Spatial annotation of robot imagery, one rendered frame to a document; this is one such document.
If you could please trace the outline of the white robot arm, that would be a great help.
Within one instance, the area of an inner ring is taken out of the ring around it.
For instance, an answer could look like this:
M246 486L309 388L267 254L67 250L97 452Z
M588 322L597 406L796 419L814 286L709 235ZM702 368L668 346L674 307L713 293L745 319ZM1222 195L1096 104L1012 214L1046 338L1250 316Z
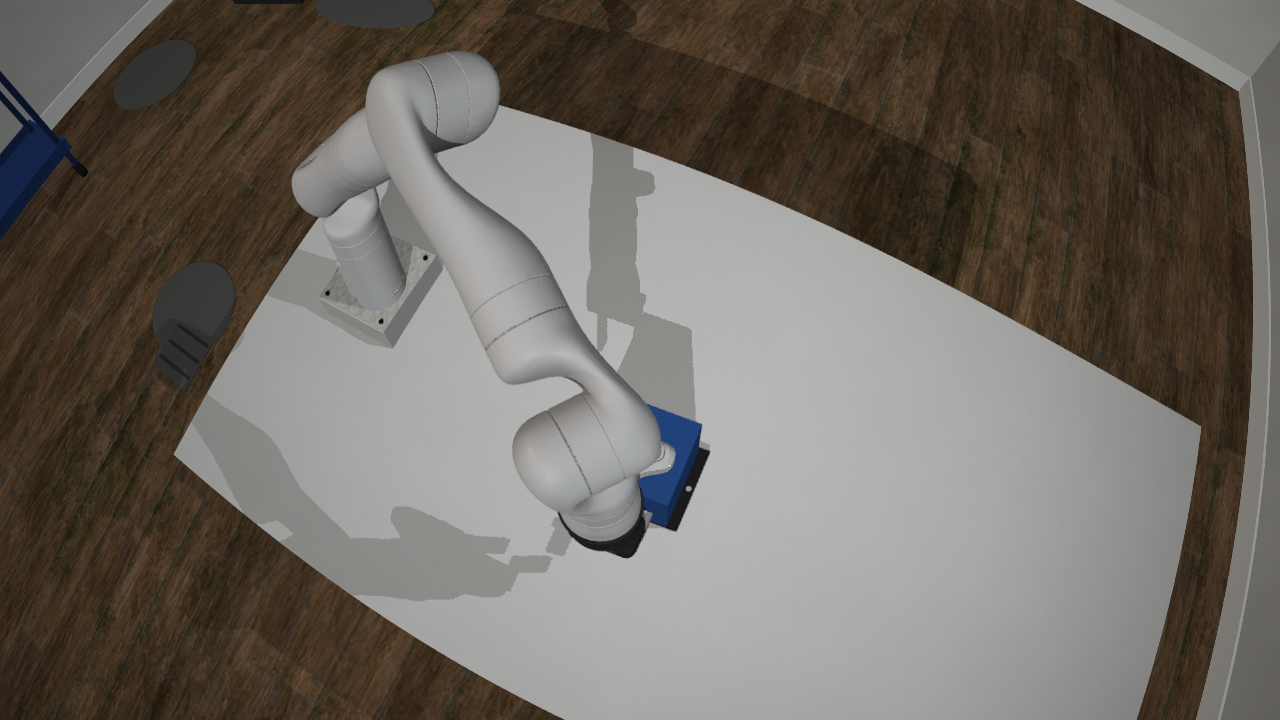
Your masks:
M392 178L500 380L518 386L559 375L582 388L518 428L518 477L547 507L584 527L609 527L634 507L637 473L657 461L657 418L588 340L532 241L453 181L434 155L479 138L499 102L497 70L476 53L387 67L370 81L365 108L297 167L292 190L305 211L323 218L352 297L379 311L406 287L374 188Z

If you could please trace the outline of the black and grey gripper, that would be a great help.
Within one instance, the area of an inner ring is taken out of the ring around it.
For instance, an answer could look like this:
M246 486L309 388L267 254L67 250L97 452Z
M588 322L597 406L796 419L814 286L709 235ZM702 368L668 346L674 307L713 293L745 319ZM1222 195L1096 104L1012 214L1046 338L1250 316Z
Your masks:
M637 480L643 477L669 471L673 465L675 448L660 441L660 454L657 457L657 461L653 462L650 468L637 473ZM637 547L646 533L646 527L652 520L653 512L644 510L643 489L637 484L637 497L634 507L623 519L609 527L584 527L570 519L566 514L558 512L558 515L559 518L561 518L563 527L570 534L572 534L571 537L573 537L579 544L582 544L588 550L607 551L622 559L630 559L637 552Z

